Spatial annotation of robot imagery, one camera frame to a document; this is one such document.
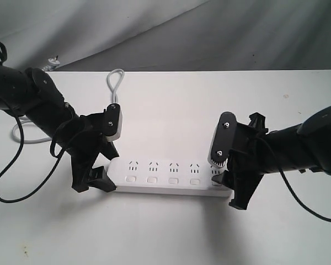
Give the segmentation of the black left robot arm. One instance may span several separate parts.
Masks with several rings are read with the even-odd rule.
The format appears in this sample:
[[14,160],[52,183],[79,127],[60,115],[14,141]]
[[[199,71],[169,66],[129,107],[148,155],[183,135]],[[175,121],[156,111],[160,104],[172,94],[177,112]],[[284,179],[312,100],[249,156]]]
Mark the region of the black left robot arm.
[[0,65],[0,110],[30,119],[52,139],[52,155],[56,145],[70,155],[76,192],[90,187],[105,192],[116,189],[105,169],[93,165],[100,154],[109,160],[119,155],[113,144],[121,133],[118,103],[112,102],[101,113],[78,115],[43,70],[21,72]]

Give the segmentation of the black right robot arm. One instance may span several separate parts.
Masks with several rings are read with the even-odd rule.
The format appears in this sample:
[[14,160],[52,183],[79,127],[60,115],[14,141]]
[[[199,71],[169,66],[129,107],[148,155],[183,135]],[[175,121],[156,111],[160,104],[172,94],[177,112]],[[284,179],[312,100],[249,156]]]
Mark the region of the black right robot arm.
[[266,174],[308,169],[331,176],[331,106],[275,131],[265,126],[265,116],[253,113],[249,118],[249,124],[242,124],[233,113],[223,112],[210,145],[210,165],[223,170],[212,181],[233,190],[231,207],[246,210]]

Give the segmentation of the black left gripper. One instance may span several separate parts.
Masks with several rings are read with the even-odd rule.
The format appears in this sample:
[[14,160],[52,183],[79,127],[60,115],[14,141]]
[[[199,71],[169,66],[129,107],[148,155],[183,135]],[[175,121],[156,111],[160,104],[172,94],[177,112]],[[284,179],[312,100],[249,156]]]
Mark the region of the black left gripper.
[[72,188],[76,192],[90,187],[104,192],[116,190],[103,166],[92,168],[99,154],[111,161],[119,156],[113,142],[104,134],[105,113],[75,116],[65,126],[65,148],[71,156]]

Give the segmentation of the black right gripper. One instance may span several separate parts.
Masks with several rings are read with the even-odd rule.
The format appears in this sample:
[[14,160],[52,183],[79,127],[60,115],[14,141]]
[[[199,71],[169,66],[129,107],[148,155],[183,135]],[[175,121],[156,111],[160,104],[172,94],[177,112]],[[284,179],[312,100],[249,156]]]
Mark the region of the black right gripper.
[[237,123],[232,147],[229,151],[227,170],[212,176],[211,180],[221,186],[232,188],[234,197],[229,206],[237,210],[247,210],[248,204],[263,178],[256,173],[256,146],[254,138],[267,132],[265,116],[253,113],[249,124]]

